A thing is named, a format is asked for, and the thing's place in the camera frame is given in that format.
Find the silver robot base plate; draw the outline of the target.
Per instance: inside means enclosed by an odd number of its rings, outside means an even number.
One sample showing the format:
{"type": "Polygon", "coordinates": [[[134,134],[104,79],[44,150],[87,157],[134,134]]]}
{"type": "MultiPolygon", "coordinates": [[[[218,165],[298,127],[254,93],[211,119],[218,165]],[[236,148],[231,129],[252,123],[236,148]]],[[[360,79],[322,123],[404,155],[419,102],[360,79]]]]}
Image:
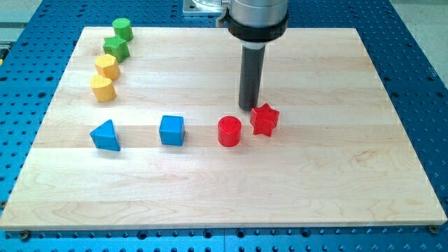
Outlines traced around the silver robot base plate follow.
{"type": "Polygon", "coordinates": [[[225,12],[229,0],[183,0],[184,16],[218,16],[225,12]]]}

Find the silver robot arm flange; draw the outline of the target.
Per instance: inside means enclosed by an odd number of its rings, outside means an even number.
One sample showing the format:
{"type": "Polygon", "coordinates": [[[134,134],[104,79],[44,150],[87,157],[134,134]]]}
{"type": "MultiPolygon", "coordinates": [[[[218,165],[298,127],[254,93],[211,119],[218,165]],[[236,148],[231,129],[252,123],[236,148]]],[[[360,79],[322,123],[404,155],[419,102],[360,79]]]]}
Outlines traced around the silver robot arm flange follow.
{"type": "Polygon", "coordinates": [[[227,27],[242,47],[260,50],[280,38],[288,23],[288,0],[230,0],[217,18],[217,27],[227,27]]]}

